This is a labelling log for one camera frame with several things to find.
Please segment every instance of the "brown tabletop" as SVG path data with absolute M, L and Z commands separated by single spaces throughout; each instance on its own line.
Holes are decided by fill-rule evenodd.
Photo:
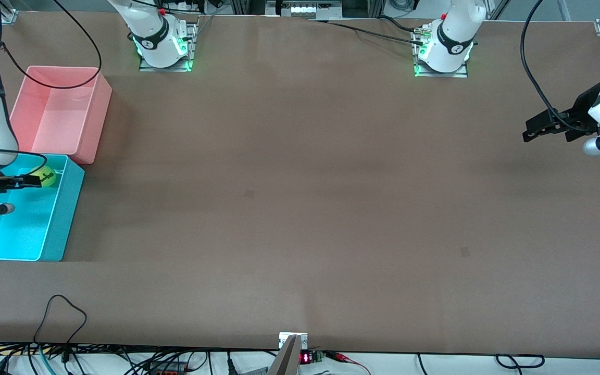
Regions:
M 76 15 L 114 94 L 64 261 L 0 261 L 0 340 L 62 293 L 76 342 L 600 356 L 600 158 L 522 142 L 543 104 L 520 23 L 432 79 L 404 43 L 274 17 L 215 17 L 193 72 L 140 73 L 118 14 Z M 96 64 L 60 12 L 4 40 L 24 67 Z M 591 23 L 534 23 L 527 50 L 559 109 L 600 80 Z M 40 339 L 79 322 L 57 303 Z

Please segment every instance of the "tennis ball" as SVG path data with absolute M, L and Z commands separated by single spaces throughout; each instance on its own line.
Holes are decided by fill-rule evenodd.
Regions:
M 41 187 L 50 187 L 57 182 L 57 173 L 50 167 L 45 166 L 38 171 L 31 174 L 32 176 L 38 176 L 41 179 Z

